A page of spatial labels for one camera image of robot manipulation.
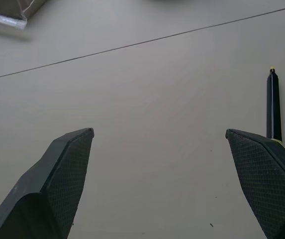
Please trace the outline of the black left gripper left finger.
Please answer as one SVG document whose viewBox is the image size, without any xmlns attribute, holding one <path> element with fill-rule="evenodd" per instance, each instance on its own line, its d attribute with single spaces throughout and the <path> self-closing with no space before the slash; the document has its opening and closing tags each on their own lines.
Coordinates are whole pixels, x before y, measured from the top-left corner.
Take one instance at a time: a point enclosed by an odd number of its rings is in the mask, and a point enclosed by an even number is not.
<svg viewBox="0 0 285 239">
<path fill-rule="evenodd" d="M 0 205 L 0 239 L 67 239 L 84 189 L 92 128 L 51 142 Z"/>
</svg>

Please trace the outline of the black pen with yellow tip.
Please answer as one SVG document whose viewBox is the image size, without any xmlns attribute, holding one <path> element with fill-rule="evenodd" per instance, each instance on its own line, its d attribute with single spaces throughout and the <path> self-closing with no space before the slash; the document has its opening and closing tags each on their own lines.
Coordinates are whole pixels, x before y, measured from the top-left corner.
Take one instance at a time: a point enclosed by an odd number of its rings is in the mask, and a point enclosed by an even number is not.
<svg viewBox="0 0 285 239">
<path fill-rule="evenodd" d="M 267 78 L 267 126 L 266 135 L 282 144 L 282 124 L 280 108 L 279 78 L 274 67 L 270 69 Z"/>
</svg>

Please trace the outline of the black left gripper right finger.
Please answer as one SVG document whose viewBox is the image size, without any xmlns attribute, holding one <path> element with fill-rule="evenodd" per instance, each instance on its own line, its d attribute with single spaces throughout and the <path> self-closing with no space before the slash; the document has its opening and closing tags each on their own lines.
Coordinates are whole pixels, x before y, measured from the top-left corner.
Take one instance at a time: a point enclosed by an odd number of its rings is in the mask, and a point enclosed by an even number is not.
<svg viewBox="0 0 285 239">
<path fill-rule="evenodd" d="M 225 134 L 245 198 L 267 239 L 285 239 L 285 148 L 258 134 Z"/>
</svg>

